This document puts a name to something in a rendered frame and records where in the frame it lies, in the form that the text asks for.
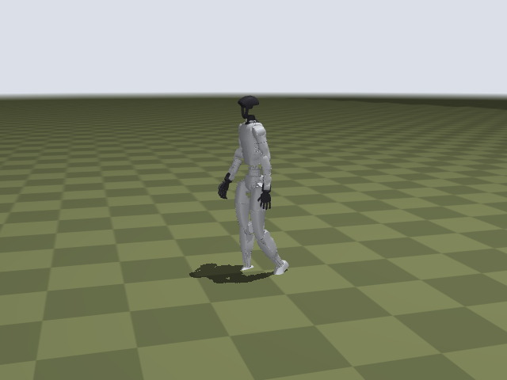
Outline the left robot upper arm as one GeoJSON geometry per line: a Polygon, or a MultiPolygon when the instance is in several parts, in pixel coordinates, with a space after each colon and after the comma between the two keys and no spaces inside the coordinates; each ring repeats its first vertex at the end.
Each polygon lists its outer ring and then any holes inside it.
{"type": "MultiPolygon", "coordinates": [[[[258,148],[262,152],[262,155],[266,155],[271,160],[271,156],[269,153],[269,147],[266,139],[266,130],[262,126],[254,126],[252,127],[253,136],[257,140],[258,148]]],[[[261,156],[262,156],[261,155],[261,156]]],[[[259,158],[260,161],[260,158],[259,158]]]]}

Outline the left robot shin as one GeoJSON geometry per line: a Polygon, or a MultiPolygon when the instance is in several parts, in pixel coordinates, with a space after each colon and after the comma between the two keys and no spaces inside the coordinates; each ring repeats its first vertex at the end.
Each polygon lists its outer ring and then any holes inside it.
{"type": "Polygon", "coordinates": [[[278,255],[275,241],[272,239],[272,237],[270,236],[270,233],[267,230],[264,231],[262,241],[264,243],[257,241],[261,250],[275,265],[277,264],[276,265],[277,267],[280,266],[280,268],[281,268],[281,266],[283,266],[283,262],[278,255]]]}

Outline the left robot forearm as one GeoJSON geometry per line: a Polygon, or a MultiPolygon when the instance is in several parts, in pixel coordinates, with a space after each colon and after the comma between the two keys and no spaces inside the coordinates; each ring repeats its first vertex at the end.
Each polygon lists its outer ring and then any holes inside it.
{"type": "Polygon", "coordinates": [[[270,190],[270,183],[272,181],[271,176],[271,169],[272,166],[270,165],[269,158],[266,155],[262,155],[260,157],[261,162],[261,170],[262,170],[262,176],[263,176],[263,182],[264,182],[264,190],[270,190]]]}

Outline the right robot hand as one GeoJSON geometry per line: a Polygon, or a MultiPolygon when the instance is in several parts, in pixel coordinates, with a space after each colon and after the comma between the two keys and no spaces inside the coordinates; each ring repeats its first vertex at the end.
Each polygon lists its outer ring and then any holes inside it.
{"type": "Polygon", "coordinates": [[[227,190],[229,188],[229,183],[232,182],[232,180],[229,180],[229,176],[231,174],[230,173],[227,173],[227,175],[225,176],[224,180],[220,185],[219,185],[219,196],[223,199],[227,199],[226,197],[226,194],[227,194],[227,190]]]}

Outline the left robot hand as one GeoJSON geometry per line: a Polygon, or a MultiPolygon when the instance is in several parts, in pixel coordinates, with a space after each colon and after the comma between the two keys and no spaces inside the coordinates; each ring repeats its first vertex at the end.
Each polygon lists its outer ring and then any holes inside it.
{"type": "Polygon", "coordinates": [[[262,185],[262,191],[263,193],[261,194],[261,196],[258,198],[257,201],[261,200],[261,204],[260,204],[260,207],[262,206],[262,203],[263,203],[263,209],[268,209],[268,202],[269,202],[269,209],[271,208],[271,196],[269,194],[269,192],[271,192],[271,184],[270,184],[270,190],[264,190],[264,183],[262,185]],[[265,203],[266,203],[266,208],[265,208],[265,203]]]}

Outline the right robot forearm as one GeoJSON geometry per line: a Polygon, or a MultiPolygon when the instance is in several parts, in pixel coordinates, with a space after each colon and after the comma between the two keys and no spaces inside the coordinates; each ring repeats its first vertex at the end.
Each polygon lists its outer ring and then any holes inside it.
{"type": "Polygon", "coordinates": [[[234,159],[232,162],[231,167],[229,168],[229,173],[231,174],[229,176],[229,180],[232,181],[234,179],[234,176],[237,174],[239,166],[242,164],[242,160],[235,156],[234,153],[234,159]]]}

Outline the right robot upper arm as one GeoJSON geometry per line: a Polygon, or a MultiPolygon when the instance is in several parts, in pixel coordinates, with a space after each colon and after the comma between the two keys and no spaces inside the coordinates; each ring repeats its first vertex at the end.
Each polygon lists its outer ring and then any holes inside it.
{"type": "Polygon", "coordinates": [[[242,154],[242,146],[241,146],[241,142],[240,142],[240,127],[241,127],[242,123],[239,124],[238,126],[238,144],[239,144],[239,148],[235,151],[235,156],[238,157],[238,158],[243,158],[243,154],[242,154]]]}

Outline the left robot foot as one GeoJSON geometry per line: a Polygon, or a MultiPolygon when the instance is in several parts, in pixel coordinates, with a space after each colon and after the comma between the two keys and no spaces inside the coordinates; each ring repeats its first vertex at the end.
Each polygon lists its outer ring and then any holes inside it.
{"type": "Polygon", "coordinates": [[[283,266],[280,266],[279,267],[275,267],[275,270],[274,270],[274,273],[275,275],[281,275],[281,274],[284,274],[284,271],[288,268],[289,264],[286,260],[282,260],[283,262],[283,266]]]}

